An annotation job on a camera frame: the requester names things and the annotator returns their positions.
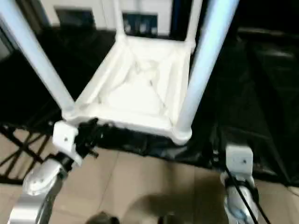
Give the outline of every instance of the black wire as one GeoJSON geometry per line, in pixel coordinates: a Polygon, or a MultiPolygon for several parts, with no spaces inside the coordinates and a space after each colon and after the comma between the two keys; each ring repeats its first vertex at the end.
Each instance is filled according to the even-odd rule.
{"type": "Polygon", "coordinates": [[[251,216],[251,218],[252,218],[254,224],[258,224],[258,221],[257,221],[255,215],[253,214],[253,211],[251,210],[250,206],[248,205],[246,199],[244,198],[243,193],[241,192],[241,190],[240,190],[238,184],[237,184],[236,181],[235,181],[235,178],[232,176],[232,174],[230,173],[230,171],[229,171],[229,169],[227,168],[227,166],[225,166],[225,171],[227,172],[229,178],[232,180],[232,182],[233,182],[235,188],[237,189],[237,191],[238,191],[238,193],[239,193],[239,195],[240,195],[242,201],[244,202],[246,208],[248,209],[248,211],[249,211],[249,213],[250,213],[250,216],[251,216]]]}

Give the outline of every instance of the black stand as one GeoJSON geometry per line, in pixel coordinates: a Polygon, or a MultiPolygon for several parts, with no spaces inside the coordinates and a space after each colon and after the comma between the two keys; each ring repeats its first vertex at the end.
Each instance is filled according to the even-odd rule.
{"type": "Polygon", "coordinates": [[[14,127],[0,126],[0,133],[2,135],[4,135],[7,139],[9,139],[12,143],[14,143],[16,146],[19,147],[19,149],[16,152],[13,152],[12,154],[7,156],[0,162],[0,167],[3,166],[4,164],[10,162],[6,171],[3,174],[0,174],[0,183],[22,185],[25,176],[34,167],[34,165],[37,162],[38,163],[43,162],[43,159],[40,157],[40,155],[43,152],[43,150],[50,138],[50,135],[39,134],[35,138],[32,138],[33,133],[29,132],[25,141],[22,142],[14,135],[15,130],[16,130],[16,128],[14,128],[14,127]],[[35,153],[34,151],[32,151],[32,149],[30,149],[30,145],[33,144],[34,142],[36,142],[37,140],[41,139],[42,137],[44,137],[42,145],[38,149],[37,153],[35,153]],[[27,155],[29,155],[33,159],[32,163],[30,164],[28,170],[26,171],[26,173],[23,177],[9,178],[8,176],[9,176],[10,172],[12,171],[14,165],[17,163],[18,159],[20,158],[20,155],[23,152],[25,152],[27,155]]]}

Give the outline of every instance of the white platform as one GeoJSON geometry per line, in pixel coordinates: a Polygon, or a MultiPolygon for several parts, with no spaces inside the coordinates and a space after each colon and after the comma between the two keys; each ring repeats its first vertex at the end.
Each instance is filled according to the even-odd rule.
{"type": "Polygon", "coordinates": [[[126,36],[116,41],[75,105],[68,121],[113,123],[169,137],[187,91],[192,47],[187,42],[126,36]]]}

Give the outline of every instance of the black fabric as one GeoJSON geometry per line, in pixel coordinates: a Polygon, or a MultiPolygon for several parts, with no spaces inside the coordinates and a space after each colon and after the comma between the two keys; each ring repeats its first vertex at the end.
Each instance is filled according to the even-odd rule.
{"type": "MultiPolygon", "coordinates": [[[[298,45],[285,38],[240,34],[226,40],[186,145],[109,126],[98,145],[223,170],[225,145],[246,143],[254,151],[256,178],[299,185],[298,45]]],[[[64,28],[45,30],[38,39],[76,99],[113,45],[114,33],[64,28]]],[[[0,71],[1,123],[45,132],[49,121],[61,119],[20,52],[1,62],[0,71]]]]}

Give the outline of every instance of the white frame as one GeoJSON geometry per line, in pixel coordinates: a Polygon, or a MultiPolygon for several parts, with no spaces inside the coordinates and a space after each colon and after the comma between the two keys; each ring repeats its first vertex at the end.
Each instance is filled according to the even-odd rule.
{"type": "MultiPolygon", "coordinates": [[[[191,138],[191,124],[218,58],[218,54],[222,48],[238,3],[239,0],[211,0],[210,2],[205,18],[203,33],[200,35],[200,44],[196,51],[191,71],[192,75],[188,90],[183,106],[181,107],[178,122],[176,126],[173,127],[176,139],[181,139],[179,144],[183,144],[191,138]]],[[[114,0],[114,4],[117,27],[116,39],[121,40],[125,38],[125,34],[119,0],[114,0]]],[[[200,8],[201,0],[194,0],[188,34],[185,40],[186,44],[195,43],[200,8]]],[[[14,0],[0,1],[0,20],[5,23],[21,51],[60,106],[63,117],[71,117],[72,114],[76,115],[80,113],[80,110],[75,107],[73,99],[39,45],[33,31],[30,29],[30,26],[14,0]]]]}

